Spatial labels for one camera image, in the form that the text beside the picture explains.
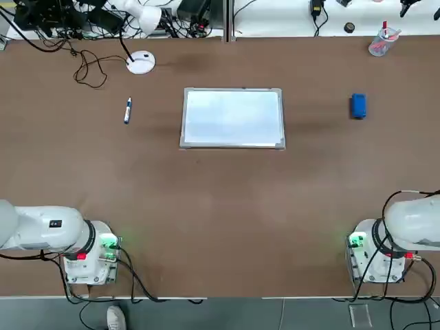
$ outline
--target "pen holder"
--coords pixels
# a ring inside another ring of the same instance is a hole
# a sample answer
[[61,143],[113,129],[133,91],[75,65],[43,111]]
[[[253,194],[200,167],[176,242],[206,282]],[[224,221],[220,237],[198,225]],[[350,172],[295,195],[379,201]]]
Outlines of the pen holder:
[[399,32],[388,27],[381,29],[373,42],[369,45],[368,50],[371,55],[383,56],[395,44],[399,38]]

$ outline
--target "blue marker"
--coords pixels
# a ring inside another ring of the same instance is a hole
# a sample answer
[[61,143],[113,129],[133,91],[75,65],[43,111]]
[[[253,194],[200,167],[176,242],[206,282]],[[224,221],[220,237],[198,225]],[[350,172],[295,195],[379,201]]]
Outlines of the blue marker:
[[131,98],[129,98],[126,102],[125,116],[124,116],[124,124],[128,124],[130,121],[130,113],[131,113]]

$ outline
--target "table surface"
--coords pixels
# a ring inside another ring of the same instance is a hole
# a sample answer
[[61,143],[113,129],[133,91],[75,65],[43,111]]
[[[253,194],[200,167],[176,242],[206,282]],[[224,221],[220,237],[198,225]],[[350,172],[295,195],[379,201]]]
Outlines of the table surface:
[[[11,43],[0,54],[0,196],[107,222],[159,296],[350,296],[345,236],[395,190],[439,188],[440,38],[400,38],[383,58],[369,41],[127,41],[156,68],[134,76],[103,62],[101,90],[72,79],[80,59],[69,52]],[[118,41],[76,47],[123,55]],[[185,87],[281,88],[287,148],[179,149]],[[368,96],[362,121],[349,119],[355,92]],[[63,295],[54,265],[0,269],[0,296]],[[429,277],[415,271],[390,293],[422,295]],[[121,269],[91,293],[128,296],[130,284]]]

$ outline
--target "shoe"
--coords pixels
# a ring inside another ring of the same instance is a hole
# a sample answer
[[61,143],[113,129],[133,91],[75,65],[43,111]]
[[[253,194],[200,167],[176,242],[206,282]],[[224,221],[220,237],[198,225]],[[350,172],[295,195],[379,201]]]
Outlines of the shoe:
[[124,313],[118,306],[110,306],[108,308],[107,326],[109,330],[127,330]]

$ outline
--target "desk lamp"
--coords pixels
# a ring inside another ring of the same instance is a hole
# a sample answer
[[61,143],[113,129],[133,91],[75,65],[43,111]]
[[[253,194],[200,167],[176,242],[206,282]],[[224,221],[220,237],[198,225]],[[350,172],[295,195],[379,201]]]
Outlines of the desk lamp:
[[[140,29],[147,36],[155,30],[162,17],[162,10],[160,8],[149,5],[143,6],[136,0],[115,0],[113,3],[117,9],[125,11],[135,17],[139,23]],[[119,33],[119,40],[122,48],[124,48],[129,56],[126,60],[126,67],[131,73],[146,74],[154,68],[156,59],[152,53],[145,50],[139,50],[130,54],[122,40],[122,28]]]

